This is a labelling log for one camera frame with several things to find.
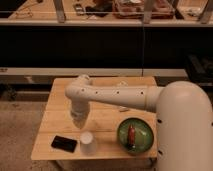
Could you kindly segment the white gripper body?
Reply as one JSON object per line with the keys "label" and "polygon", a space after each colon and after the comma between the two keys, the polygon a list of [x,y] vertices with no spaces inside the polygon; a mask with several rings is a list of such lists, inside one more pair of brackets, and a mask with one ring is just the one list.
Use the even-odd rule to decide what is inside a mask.
{"label": "white gripper body", "polygon": [[82,129],[85,126],[89,112],[89,108],[79,108],[71,110],[71,117],[73,119],[74,125],[77,128]]}

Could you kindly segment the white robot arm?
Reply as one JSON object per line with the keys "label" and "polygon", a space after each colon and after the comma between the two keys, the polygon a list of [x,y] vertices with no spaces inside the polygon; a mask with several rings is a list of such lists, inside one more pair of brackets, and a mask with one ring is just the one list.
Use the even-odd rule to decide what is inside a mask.
{"label": "white robot arm", "polygon": [[85,118],[91,101],[154,112],[157,171],[213,171],[213,105],[189,81],[159,86],[94,86],[81,75],[65,89],[71,115]]}

